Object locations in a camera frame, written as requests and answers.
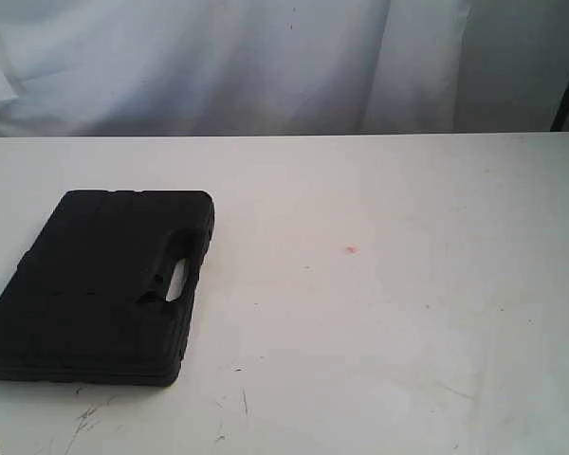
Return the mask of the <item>black plastic tool case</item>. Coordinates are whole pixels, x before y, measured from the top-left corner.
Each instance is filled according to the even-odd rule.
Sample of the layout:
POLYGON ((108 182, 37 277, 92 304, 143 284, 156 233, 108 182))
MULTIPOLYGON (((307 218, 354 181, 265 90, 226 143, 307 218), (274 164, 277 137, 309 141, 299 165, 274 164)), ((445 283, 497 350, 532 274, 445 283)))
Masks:
POLYGON ((68 191, 0 295, 0 380, 171 385, 214 218, 205 191, 68 191))

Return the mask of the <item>white backdrop curtain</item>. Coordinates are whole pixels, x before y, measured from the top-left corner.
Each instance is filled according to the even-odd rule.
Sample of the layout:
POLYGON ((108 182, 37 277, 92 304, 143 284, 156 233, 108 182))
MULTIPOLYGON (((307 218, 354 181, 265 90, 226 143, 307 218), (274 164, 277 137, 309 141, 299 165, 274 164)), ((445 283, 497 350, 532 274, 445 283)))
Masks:
POLYGON ((544 131, 569 1, 0 1, 0 137, 544 131))

